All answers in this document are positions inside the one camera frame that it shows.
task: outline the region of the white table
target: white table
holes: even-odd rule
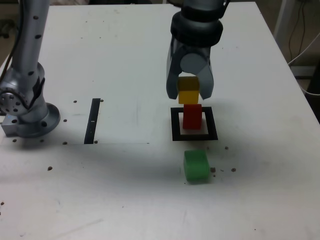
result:
[[[211,51],[214,93],[201,103],[219,140],[172,142],[176,11],[50,8],[39,61],[61,122],[15,143],[1,132],[1,240],[319,239],[320,126],[255,3],[229,5]],[[92,98],[104,100],[98,144],[84,145]],[[209,184],[185,184],[192,149],[217,170]]]

